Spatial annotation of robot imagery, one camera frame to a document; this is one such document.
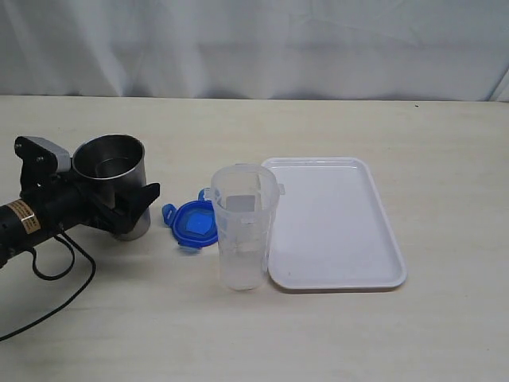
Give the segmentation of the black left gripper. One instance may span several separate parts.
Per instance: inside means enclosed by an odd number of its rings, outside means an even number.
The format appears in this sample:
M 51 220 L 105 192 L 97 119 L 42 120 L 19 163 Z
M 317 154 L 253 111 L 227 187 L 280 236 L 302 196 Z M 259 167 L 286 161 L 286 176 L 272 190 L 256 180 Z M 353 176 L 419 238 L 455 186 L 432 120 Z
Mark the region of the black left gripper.
M 49 237 L 86 225 L 89 209 L 76 185 L 72 167 L 55 173 L 55 158 L 31 143 L 26 136 L 14 141 L 14 152 L 21 159 L 19 198 L 14 202 L 14 238 Z M 150 206 L 160 196 L 160 184 L 115 194 L 108 220 L 115 235 L 145 235 L 151 225 Z

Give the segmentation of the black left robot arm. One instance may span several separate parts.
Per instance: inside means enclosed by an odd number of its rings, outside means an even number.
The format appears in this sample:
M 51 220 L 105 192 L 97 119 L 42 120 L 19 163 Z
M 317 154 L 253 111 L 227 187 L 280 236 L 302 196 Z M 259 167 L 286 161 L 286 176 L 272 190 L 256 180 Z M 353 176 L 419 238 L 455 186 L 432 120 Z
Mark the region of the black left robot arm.
M 133 136 L 107 134 L 74 154 L 48 139 L 19 136 L 19 198 L 1 207 L 1 263 L 77 225 L 122 241 L 145 235 L 150 205 L 160 195 L 149 184 L 145 148 Z

